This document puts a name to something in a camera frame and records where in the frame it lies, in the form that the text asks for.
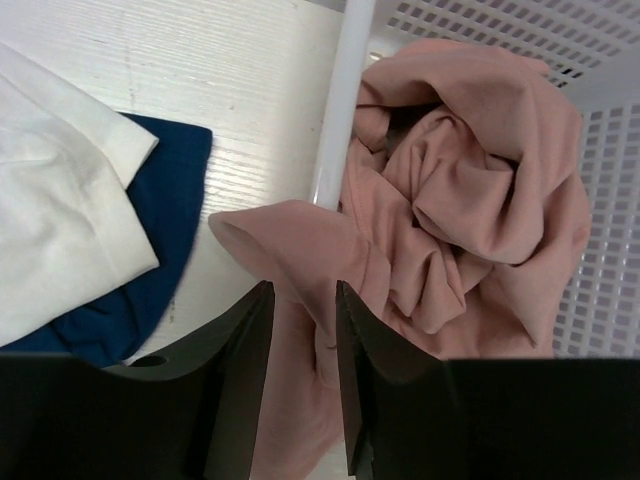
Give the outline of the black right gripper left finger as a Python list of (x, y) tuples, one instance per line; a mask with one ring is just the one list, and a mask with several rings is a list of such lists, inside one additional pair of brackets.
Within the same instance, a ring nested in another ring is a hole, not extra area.
[(229, 310), (128, 366), (70, 355), (1, 358), (5, 479), (246, 479), (275, 293)]

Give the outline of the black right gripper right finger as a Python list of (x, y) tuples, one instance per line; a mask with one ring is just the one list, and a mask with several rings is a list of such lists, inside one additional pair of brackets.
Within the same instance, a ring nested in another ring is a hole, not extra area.
[(439, 360), (346, 282), (336, 330), (347, 469), (358, 479), (635, 479), (635, 359)]

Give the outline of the pink t-shirt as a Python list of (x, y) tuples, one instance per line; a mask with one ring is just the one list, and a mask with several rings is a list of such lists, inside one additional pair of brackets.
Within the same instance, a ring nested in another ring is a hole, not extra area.
[(581, 115), (548, 72), (500, 47), (416, 41), (362, 75), (338, 210), (210, 217), (276, 290), (253, 478), (303, 479), (342, 438), (338, 281), (439, 359), (552, 354), (591, 216)]

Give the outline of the navy blue t-shirt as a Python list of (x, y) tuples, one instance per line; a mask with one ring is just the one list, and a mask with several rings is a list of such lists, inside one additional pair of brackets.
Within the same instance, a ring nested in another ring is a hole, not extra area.
[(2, 352), (69, 353), (109, 367), (133, 356), (171, 306), (198, 230), (213, 135), (196, 125), (127, 117), (159, 140), (127, 189), (158, 267), (2, 347)]

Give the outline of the white Coca-Cola t-shirt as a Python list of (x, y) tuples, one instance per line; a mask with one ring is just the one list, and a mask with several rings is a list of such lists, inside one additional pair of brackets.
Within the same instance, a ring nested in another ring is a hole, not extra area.
[(1, 50), (1, 341), (157, 267), (126, 190), (157, 138)]

